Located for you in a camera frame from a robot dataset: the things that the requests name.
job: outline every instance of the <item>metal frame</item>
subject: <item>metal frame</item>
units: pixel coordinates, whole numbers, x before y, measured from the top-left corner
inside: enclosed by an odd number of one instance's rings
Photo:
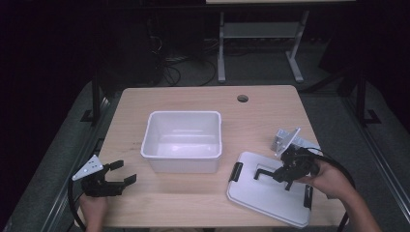
[[[257,22],[257,23],[225,23],[224,12],[220,12],[220,51],[218,54],[218,82],[226,81],[225,64],[223,60],[224,38],[293,38],[292,49],[286,51],[286,58],[293,72],[296,82],[304,82],[299,66],[296,62],[296,53],[308,21],[309,11],[304,11],[299,22]]]

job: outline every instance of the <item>table top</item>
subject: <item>table top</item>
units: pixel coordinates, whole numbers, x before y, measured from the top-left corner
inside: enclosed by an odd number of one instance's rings
[[[237,97],[248,96],[247,102]],[[222,155],[217,173],[156,173],[140,155],[149,115],[160,110],[215,110],[221,115]],[[106,174],[122,181],[137,174],[123,195],[110,198],[104,225],[111,227],[286,226],[228,200],[234,163],[248,151],[274,157],[270,150],[279,129],[296,127],[317,143],[293,86],[216,86],[135,88],[123,92],[105,138],[100,160],[123,160],[124,167]],[[315,190],[309,225],[338,225],[344,208]]]

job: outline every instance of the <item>white plastic bin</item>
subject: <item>white plastic bin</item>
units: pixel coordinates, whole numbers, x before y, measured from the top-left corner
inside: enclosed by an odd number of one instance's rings
[[[217,172],[220,123],[217,111],[155,111],[148,120],[141,155],[155,172]]]

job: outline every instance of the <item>human arm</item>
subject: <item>human arm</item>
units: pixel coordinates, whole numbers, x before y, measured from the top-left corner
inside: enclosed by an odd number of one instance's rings
[[[316,176],[303,177],[299,182],[308,184],[323,193],[338,198],[346,209],[355,232],[381,231],[361,195],[335,167],[318,160],[320,171]]]
[[[91,197],[82,194],[79,205],[87,221],[87,232],[103,231],[103,219],[108,211],[107,197]]]

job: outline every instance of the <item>white mounting plate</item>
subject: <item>white mounting plate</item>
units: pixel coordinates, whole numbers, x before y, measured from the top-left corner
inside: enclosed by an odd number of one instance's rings
[[[99,158],[94,155],[81,167],[81,169],[79,169],[79,171],[77,171],[77,173],[75,173],[75,175],[73,175],[72,179],[73,181],[76,181],[100,170],[103,170],[103,165]]]
[[[229,182],[229,200],[297,228],[308,225],[310,209],[304,206],[305,184],[295,182],[290,190],[285,190],[287,183],[279,183],[270,176],[253,179],[258,168],[273,172],[282,166],[280,161],[243,152],[238,162],[243,166],[237,181]]]

